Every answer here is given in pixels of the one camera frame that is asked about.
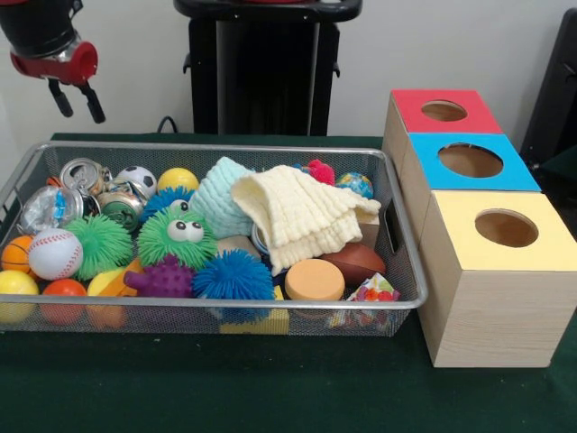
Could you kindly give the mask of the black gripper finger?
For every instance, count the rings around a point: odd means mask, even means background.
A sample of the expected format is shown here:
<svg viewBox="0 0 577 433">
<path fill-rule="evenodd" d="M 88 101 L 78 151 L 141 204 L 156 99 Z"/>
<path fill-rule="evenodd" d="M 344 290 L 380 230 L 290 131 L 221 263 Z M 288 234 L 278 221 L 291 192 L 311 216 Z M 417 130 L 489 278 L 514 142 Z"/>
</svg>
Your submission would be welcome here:
<svg viewBox="0 0 577 433">
<path fill-rule="evenodd" d="M 64 92 L 61 90 L 60 86 L 67 86 L 68 83 L 62 83 L 57 79 L 49 79 L 48 86 L 49 91 L 59 109 L 64 117 L 70 118 L 74 115 L 74 111 L 70 105 L 70 102 Z"/>
<path fill-rule="evenodd" d="M 78 86 L 78 89 L 87 99 L 87 107 L 94 122 L 96 124 L 102 124 L 106 120 L 106 117 L 96 91 L 90 87 L 88 83 Z"/>
</svg>

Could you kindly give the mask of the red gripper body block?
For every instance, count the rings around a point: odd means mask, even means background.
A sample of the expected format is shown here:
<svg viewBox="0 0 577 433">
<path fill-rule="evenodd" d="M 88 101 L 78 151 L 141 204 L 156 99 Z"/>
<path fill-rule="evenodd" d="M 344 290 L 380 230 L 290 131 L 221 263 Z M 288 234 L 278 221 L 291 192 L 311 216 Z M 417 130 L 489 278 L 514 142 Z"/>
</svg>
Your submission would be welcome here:
<svg viewBox="0 0 577 433">
<path fill-rule="evenodd" d="M 73 41 L 63 51 L 44 57 L 25 57 L 12 52 L 11 62 L 24 76 L 82 86 L 96 74 L 98 54 L 91 42 Z"/>
</svg>

